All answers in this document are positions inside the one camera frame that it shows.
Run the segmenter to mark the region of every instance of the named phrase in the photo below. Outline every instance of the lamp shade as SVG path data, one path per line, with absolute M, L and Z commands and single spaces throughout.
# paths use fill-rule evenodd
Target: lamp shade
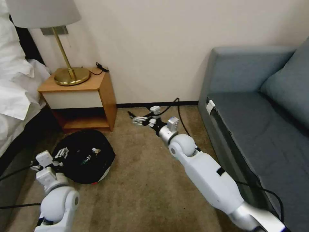
M 81 19 L 74 0 L 6 0 L 6 3 L 17 27 L 56 27 Z

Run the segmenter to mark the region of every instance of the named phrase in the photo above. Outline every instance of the nightstand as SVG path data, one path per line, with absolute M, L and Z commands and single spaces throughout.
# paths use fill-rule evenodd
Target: nightstand
M 89 68 L 100 73 L 98 68 Z M 96 76 L 73 86 L 60 86 L 53 73 L 39 88 L 65 133 L 81 129 L 113 131 L 116 119 L 116 101 L 109 73 Z

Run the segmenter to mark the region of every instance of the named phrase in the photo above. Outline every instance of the sofa armrest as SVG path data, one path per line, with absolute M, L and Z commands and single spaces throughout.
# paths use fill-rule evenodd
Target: sofa armrest
M 287 46 L 213 48 L 200 102 L 206 102 L 210 93 L 258 91 L 268 77 L 286 64 L 295 49 Z

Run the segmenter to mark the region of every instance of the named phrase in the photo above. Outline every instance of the bed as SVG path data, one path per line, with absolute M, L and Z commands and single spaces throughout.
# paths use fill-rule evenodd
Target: bed
M 0 0 L 0 175 L 33 159 L 45 123 L 41 112 L 45 102 L 37 88 L 50 75 L 29 31 L 15 28 L 8 17 L 5 1 Z M 21 172 L 0 182 L 0 206 L 15 204 L 25 175 Z M 11 213 L 0 210 L 0 231 Z

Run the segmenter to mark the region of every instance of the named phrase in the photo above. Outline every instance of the baseboard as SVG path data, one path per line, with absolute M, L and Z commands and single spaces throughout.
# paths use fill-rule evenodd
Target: baseboard
M 133 107 L 152 107 L 152 106 L 177 106 L 177 105 L 197 105 L 199 101 L 167 101 L 167 102 L 147 102 L 147 103 L 123 103 L 117 104 L 117 108 L 133 108 Z

